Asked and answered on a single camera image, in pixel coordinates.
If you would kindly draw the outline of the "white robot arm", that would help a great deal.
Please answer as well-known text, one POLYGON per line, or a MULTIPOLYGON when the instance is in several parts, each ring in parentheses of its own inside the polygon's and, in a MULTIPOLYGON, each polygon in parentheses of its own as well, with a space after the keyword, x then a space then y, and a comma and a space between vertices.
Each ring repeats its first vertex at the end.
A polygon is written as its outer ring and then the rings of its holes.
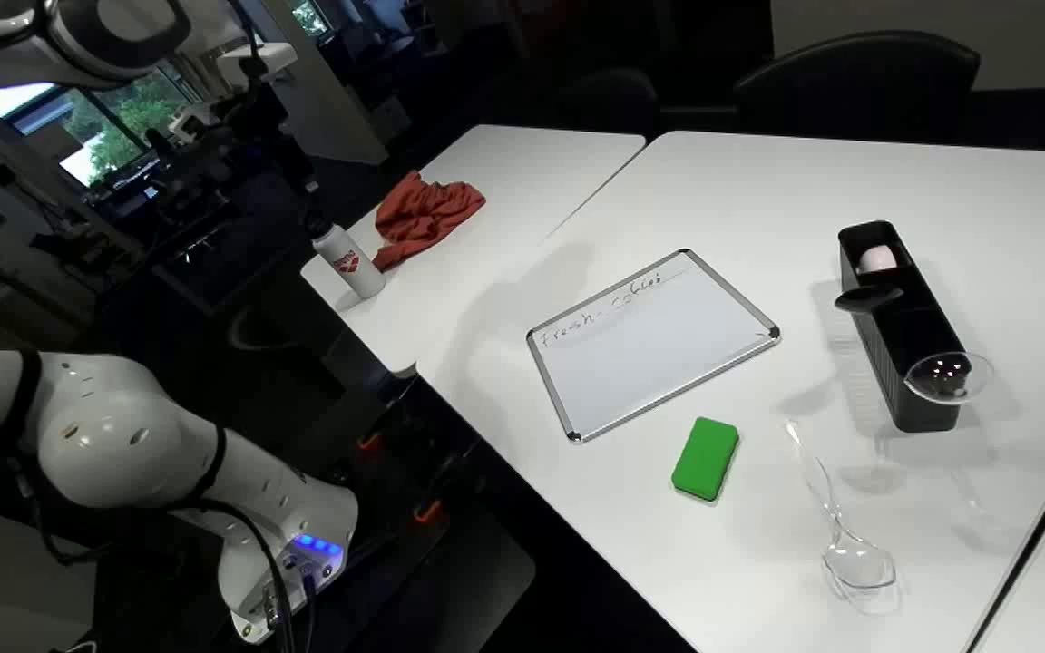
MULTIPOLYGON (((0 85, 120 85, 248 23, 240 0, 0 0, 0 85)), ((234 631, 284 633, 350 564, 358 495, 176 401, 126 355, 0 347, 0 455, 92 511, 171 511, 223 539, 234 631)))

